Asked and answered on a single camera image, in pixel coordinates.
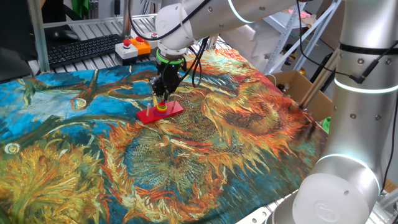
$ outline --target keyboard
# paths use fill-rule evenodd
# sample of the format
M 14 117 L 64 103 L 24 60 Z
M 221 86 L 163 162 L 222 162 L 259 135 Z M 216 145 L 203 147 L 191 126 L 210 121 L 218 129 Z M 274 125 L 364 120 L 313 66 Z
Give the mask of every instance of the keyboard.
M 96 37 L 48 49 L 51 68 L 68 65 L 93 57 L 114 53 L 116 44 L 123 42 L 117 34 Z

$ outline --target red flat object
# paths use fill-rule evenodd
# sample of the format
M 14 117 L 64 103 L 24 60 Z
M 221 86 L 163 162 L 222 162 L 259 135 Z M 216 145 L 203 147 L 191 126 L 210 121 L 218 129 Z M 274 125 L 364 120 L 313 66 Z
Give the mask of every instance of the red flat object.
M 159 115 L 155 113 L 156 106 L 154 106 L 149 109 L 149 116 L 147 116 L 147 110 L 142 110 L 137 112 L 137 117 L 143 124 L 151 124 L 155 121 L 159 121 L 164 118 L 169 118 L 184 111 L 184 109 L 178 102 L 175 102 L 174 108 L 172 108 L 174 101 L 167 102 L 166 104 L 167 104 L 167 112 L 164 115 Z

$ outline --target green ring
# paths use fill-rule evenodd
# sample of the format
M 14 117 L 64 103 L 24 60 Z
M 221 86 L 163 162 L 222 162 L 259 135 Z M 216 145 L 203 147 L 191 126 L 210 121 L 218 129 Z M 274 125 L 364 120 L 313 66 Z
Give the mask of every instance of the green ring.
M 159 50 L 156 51 L 156 57 L 163 63 L 169 63 L 169 60 L 164 59 L 162 56 L 160 56 Z M 182 62 L 184 62 L 184 58 L 181 58 L 179 61 L 171 61 L 171 65 L 180 65 Z

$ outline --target white control box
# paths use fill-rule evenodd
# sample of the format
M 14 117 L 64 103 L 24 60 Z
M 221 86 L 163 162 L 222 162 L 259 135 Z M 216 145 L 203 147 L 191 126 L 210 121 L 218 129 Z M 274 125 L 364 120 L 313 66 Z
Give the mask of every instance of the white control box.
M 138 49 L 131 44 L 130 40 L 124 40 L 115 46 L 116 58 L 122 65 L 132 65 L 137 62 Z

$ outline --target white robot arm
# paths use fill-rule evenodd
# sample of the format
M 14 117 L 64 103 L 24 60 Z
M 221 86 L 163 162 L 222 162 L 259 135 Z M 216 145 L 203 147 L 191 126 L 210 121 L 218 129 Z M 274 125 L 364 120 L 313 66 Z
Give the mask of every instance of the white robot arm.
M 383 188 L 382 148 L 398 90 L 398 49 L 390 49 L 398 39 L 397 2 L 346 0 L 336 70 L 349 76 L 336 75 L 326 153 L 298 193 L 280 204 L 267 224 L 366 223 Z M 197 12 L 184 28 L 160 40 L 160 54 L 175 58 L 195 40 L 294 4 L 295 0 L 191 0 L 167 6 L 156 19 L 160 36 Z

